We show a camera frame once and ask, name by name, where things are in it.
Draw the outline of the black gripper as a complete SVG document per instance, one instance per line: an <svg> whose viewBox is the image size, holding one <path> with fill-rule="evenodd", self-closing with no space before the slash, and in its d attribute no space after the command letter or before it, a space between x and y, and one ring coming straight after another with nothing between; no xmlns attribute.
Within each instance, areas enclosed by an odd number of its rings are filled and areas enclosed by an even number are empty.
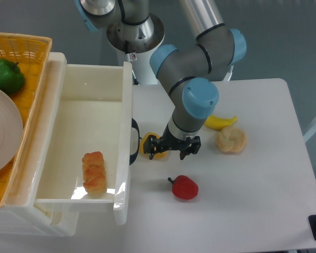
<svg viewBox="0 0 316 253"><path fill-rule="evenodd" d="M168 150L180 152L180 159L183 160L187 155L197 154L201 147L199 136L194 138L186 137L185 140L176 138L169 130L165 130L162 137L157 138L150 134L143 143L144 154L149 155L152 160L157 153L163 153Z"/></svg>

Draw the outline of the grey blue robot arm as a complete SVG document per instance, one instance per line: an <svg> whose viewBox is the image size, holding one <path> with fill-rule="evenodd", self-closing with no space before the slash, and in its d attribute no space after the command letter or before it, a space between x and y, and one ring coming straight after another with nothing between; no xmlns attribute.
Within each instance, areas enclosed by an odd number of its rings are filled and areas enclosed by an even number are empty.
<svg viewBox="0 0 316 253"><path fill-rule="evenodd" d="M175 109L157 138L150 135L143 151L178 150L180 158L201 147L198 131L219 99L217 88L206 79L211 72L231 66L246 53L246 41L237 29L228 29L215 1L181 1L196 45L185 52L163 44L162 21L150 13L148 1L76 1L89 31L106 28L119 64L132 64L134 84L161 84Z"/></svg>

